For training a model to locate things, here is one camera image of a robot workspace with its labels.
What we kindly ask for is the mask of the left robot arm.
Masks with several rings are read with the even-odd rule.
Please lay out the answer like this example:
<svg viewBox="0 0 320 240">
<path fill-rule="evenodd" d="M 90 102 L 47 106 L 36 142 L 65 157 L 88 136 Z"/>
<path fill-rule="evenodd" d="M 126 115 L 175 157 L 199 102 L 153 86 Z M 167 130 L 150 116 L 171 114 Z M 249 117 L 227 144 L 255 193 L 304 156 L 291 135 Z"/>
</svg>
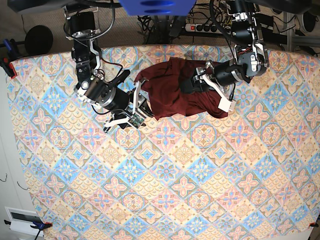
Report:
<svg viewBox="0 0 320 240">
<path fill-rule="evenodd" d="M 253 77 L 263 75 L 269 67 L 262 27 L 257 18 L 258 6 L 245 0 L 228 0 L 225 11 L 231 19 L 230 30 L 217 20 L 216 6 L 210 1 L 212 23 L 227 41 L 233 42 L 232 59 L 214 65 L 208 60 L 204 67 L 197 67 L 193 76 L 180 85 L 184 94 L 216 91 L 220 96 L 218 108 L 226 113 L 234 110 L 236 84 L 250 83 Z"/>
</svg>

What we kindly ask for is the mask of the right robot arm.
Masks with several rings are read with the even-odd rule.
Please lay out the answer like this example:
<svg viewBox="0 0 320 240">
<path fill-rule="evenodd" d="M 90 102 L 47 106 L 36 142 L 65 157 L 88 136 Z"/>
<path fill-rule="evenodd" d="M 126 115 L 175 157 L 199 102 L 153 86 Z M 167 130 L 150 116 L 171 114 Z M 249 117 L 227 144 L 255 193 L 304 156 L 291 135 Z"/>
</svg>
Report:
<svg viewBox="0 0 320 240">
<path fill-rule="evenodd" d="M 120 89 L 119 85 L 131 73 L 124 69 L 114 79 L 106 79 L 101 66 L 104 61 L 102 50 L 97 45 L 97 38 L 103 32 L 96 26 L 95 11 L 81 3 L 67 4 L 63 10 L 63 30 L 66 37 L 73 41 L 71 57 L 75 62 L 78 80 L 74 88 L 76 96 L 90 104 L 98 115 L 102 114 L 102 109 L 105 114 L 110 114 L 110 119 L 103 124 L 105 133 L 114 126 L 122 129 L 144 127 L 145 120 L 154 116 L 147 99 L 141 94 L 144 82 L 135 82 L 129 91 Z"/>
</svg>

